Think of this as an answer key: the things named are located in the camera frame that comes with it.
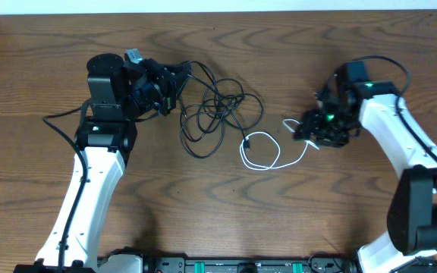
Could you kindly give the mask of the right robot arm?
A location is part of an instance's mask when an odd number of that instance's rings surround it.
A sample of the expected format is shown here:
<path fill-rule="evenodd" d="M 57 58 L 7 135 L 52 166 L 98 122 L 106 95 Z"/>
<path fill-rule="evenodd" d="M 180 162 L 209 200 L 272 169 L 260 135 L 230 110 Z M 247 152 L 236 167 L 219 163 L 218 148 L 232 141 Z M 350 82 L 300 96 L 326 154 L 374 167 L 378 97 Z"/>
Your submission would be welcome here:
<path fill-rule="evenodd" d="M 336 68 L 303 113 L 295 140 L 342 148 L 361 130 L 378 142 L 398 177 L 387 230 L 360 247 L 342 272 L 437 272 L 437 145 L 390 80 L 371 80 L 367 57 Z"/>

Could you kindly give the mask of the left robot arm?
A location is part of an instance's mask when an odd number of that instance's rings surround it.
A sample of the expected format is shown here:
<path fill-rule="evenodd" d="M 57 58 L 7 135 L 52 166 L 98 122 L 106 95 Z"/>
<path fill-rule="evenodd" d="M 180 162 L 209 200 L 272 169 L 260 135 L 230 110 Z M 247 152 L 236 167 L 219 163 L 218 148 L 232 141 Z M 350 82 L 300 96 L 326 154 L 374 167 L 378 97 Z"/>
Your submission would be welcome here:
<path fill-rule="evenodd" d="M 99 258 L 99 241 L 117 183 L 137 138 L 138 122 L 151 111 L 168 115 L 177 103 L 191 65 L 160 64 L 137 49 L 107 53 L 86 64 L 90 99 L 77 111 L 74 170 L 55 225 L 31 265 L 16 272 L 153 272 L 156 262 L 125 247 Z"/>

